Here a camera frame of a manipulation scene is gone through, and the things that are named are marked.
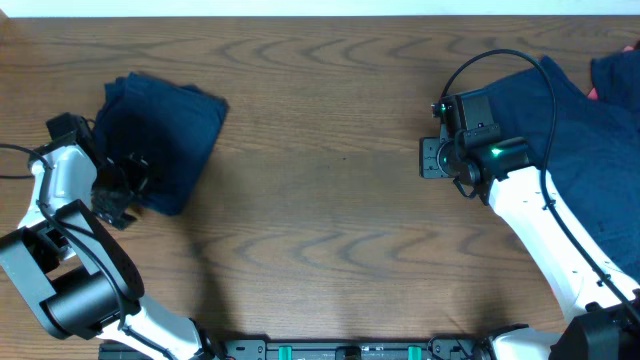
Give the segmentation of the navy blue shorts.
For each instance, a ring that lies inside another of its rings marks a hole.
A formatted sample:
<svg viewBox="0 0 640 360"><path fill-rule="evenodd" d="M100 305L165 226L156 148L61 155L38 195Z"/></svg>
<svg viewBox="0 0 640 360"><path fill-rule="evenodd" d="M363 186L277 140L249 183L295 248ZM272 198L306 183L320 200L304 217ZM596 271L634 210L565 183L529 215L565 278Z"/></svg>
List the navy blue shorts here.
<svg viewBox="0 0 640 360"><path fill-rule="evenodd" d="M104 89L94 127L99 151L114 161L142 157L150 174L138 203L167 216L180 214L213 151L228 103L195 85L135 73Z"/></svg>

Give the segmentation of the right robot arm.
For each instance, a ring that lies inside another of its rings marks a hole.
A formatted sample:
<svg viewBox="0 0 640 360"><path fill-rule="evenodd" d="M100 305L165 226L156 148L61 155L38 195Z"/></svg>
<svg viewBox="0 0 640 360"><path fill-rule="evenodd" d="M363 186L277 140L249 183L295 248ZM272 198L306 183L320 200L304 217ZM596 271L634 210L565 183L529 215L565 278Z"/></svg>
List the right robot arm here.
<svg viewBox="0 0 640 360"><path fill-rule="evenodd" d="M496 330L472 347L474 359L636 359L639 284L599 248L539 170L523 138L467 148L454 139L419 142L425 179L470 186L518 236L548 282L567 327Z"/></svg>

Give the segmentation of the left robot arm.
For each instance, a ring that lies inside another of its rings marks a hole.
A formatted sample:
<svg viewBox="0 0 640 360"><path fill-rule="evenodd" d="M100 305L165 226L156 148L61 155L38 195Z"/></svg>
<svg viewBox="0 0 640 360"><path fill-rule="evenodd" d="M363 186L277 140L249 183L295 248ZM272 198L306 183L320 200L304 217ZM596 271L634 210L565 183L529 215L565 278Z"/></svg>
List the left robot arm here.
<svg viewBox="0 0 640 360"><path fill-rule="evenodd" d="M53 337L99 338L151 359L221 359L206 333L146 295L131 258L94 216L100 160L78 141L30 153L34 188L1 267Z"/></svg>

